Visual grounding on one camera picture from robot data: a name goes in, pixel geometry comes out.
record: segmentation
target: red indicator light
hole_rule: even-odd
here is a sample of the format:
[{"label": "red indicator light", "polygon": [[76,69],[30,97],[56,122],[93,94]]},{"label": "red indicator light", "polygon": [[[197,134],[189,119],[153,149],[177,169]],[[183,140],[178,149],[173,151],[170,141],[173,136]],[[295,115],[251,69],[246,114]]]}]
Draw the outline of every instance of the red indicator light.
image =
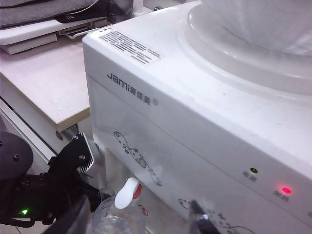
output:
[{"label": "red indicator light", "polygon": [[292,193],[292,190],[290,188],[283,188],[282,191],[284,194],[291,194]]}]

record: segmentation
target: brand logo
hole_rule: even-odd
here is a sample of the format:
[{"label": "brand logo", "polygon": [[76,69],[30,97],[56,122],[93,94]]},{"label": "brand logo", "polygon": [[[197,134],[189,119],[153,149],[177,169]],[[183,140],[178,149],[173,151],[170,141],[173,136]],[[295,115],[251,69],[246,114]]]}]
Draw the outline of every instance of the brand logo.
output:
[{"label": "brand logo", "polygon": [[122,79],[119,79],[117,76],[115,76],[113,73],[107,74],[107,77],[118,84],[120,87],[124,88],[124,90],[128,91],[129,93],[133,94],[135,97],[140,99],[141,101],[145,102],[146,104],[150,105],[151,103],[154,105],[158,105],[158,100],[156,98],[150,99],[147,95],[144,95],[142,92],[137,90],[132,85],[124,82]]}]

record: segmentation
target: white tap handle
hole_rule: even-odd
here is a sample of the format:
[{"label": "white tap handle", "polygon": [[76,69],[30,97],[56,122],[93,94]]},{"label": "white tap handle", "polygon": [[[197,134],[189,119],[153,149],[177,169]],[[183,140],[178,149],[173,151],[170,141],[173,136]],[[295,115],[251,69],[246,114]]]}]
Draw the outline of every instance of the white tap handle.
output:
[{"label": "white tap handle", "polygon": [[115,197],[115,206],[118,209],[124,209],[131,203],[133,194],[137,190],[140,182],[135,178],[129,178],[122,189]]}]

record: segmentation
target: floor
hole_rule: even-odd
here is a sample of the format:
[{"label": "floor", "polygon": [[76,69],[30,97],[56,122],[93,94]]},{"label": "floor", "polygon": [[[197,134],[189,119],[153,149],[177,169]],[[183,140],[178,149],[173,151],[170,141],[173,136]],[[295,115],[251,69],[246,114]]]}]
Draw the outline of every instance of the floor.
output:
[{"label": "floor", "polygon": [[18,228],[7,225],[0,225],[0,234],[42,234],[49,226],[36,222],[31,228]]}]

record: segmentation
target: decorative swirl pattern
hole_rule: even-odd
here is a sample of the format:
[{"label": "decorative swirl pattern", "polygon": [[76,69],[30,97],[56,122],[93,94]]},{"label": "decorative swirl pattern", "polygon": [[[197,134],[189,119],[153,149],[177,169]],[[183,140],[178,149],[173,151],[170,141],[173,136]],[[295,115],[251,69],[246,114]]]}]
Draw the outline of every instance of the decorative swirl pattern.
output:
[{"label": "decorative swirl pattern", "polygon": [[147,168],[148,172],[151,175],[151,178],[153,182],[157,186],[162,186],[161,181],[157,177],[156,173],[153,171],[153,169],[148,165],[144,157],[139,153],[138,149],[129,147],[129,144],[126,140],[126,138],[119,132],[114,132],[115,138],[119,141],[119,143],[122,145],[122,147],[125,149],[126,154],[130,154],[131,157],[142,167]]},{"label": "decorative swirl pattern", "polygon": [[[184,209],[186,209],[186,210],[189,209],[190,202],[188,202],[187,200],[180,198],[179,203]],[[208,210],[207,215],[208,215],[210,221],[212,222],[212,224],[214,224],[215,226],[217,226],[219,228],[226,229],[228,234],[241,234],[237,229],[242,229],[244,231],[244,233],[246,233],[246,231],[247,231],[248,234],[255,234],[252,230],[250,230],[248,228],[245,228],[242,226],[231,226],[229,223],[226,222],[226,218],[223,216],[222,213],[217,214],[215,211]]]}]

